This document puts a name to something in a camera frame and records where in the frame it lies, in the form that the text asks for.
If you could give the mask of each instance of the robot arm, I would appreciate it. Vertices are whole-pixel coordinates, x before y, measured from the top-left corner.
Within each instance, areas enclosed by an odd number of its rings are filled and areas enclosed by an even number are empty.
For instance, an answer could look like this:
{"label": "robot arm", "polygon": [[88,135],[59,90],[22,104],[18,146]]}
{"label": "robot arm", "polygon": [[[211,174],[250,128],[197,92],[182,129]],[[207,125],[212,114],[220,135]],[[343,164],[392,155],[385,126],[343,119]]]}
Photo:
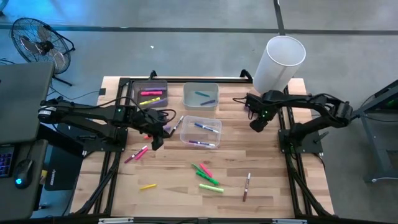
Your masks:
{"label": "robot arm", "polygon": [[[154,109],[138,110],[136,106],[90,106],[62,98],[42,101],[39,119],[43,123],[65,123],[95,133],[106,144],[121,144],[127,128],[138,130],[141,134],[153,136],[152,149],[163,145],[163,138],[171,135],[163,130],[167,124],[166,115]],[[91,119],[102,120],[100,124]]]}
{"label": "robot arm", "polygon": [[250,127],[261,132],[283,106],[293,108],[314,109],[320,113],[320,117],[304,124],[295,123],[287,136],[289,141],[300,145],[304,137],[310,133],[327,127],[342,128],[349,125],[353,108],[349,102],[343,102],[326,93],[318,95],[285,95],[281,91],[271,90],[261,97],[248,93],[245,106],[257,118],[250,123]]}

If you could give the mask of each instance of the white paper cup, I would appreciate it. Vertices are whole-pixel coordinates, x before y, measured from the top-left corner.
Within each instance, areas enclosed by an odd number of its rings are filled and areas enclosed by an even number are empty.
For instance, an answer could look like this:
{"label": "white paper cup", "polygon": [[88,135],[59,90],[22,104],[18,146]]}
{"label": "white paper cup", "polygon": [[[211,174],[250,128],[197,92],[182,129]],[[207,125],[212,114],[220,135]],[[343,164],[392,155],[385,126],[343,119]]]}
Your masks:
{"label": "white paper cup", "polygon": [[263,94],[282,91],[306,56],[305,48],[293,37],[277,36],[268,41],[254,75],[254,88]]}

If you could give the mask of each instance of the rgb keyboard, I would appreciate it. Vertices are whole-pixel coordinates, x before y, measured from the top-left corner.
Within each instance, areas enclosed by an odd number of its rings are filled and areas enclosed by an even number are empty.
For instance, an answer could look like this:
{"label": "rgb keyboard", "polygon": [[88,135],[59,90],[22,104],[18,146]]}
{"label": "rgb keyboard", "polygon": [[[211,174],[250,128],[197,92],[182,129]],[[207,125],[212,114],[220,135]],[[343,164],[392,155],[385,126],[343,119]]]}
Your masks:
{"label": "rgb keyboard", "polygon": [[0,178],[11,176],[14,146],[0,146]]}

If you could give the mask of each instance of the concrete floor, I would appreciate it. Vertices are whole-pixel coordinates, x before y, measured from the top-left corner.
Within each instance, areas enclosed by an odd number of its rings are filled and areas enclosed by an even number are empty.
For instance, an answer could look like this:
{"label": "concrete floor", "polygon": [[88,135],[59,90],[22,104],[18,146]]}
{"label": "concrete floor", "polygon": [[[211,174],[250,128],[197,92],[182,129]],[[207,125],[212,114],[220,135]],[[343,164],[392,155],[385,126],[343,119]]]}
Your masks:
{"label": "concrete floor", "polygon": [[[280,0],[286,29],[398,30],[395,0]],[[11,0],[0,24],[34,17],[51,25],[115,27],[222,27],[275,29],[272,0]],[[97,90],[105,75],[236,77],[245,68],[252,74],[267,41],[276,34],[61,32],[74,41],[72,64],[54,82],[69,97]],[[357,108],[369,95],[398,78],[396,35],[291,35],[307,50],[296,77],[309,93],[330,93]],[[0,30],[0,58],[24,62],[8,30]],[[97,95],[76,100],[95,104]],[[397,222],[398,180],[365,184],[374,170],[362,125],[328,129],[323,139],[326,176],[335,213],[340,217]],[[34,217],[60,215],[70,191],[44,192],[52,207]]]}

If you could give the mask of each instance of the computer mouse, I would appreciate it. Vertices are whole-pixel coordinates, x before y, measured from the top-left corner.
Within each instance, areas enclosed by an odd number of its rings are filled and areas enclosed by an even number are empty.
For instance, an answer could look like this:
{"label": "computer mouse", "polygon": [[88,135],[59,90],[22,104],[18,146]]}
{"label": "computer mouse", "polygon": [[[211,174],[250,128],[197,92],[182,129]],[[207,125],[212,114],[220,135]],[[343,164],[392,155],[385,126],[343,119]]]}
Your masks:
{"label": "computer mouse", "polygon": [[25,159],[20,161],[14,170],[15,186],[18,189],[27,188],[32,182],[33,160]]}

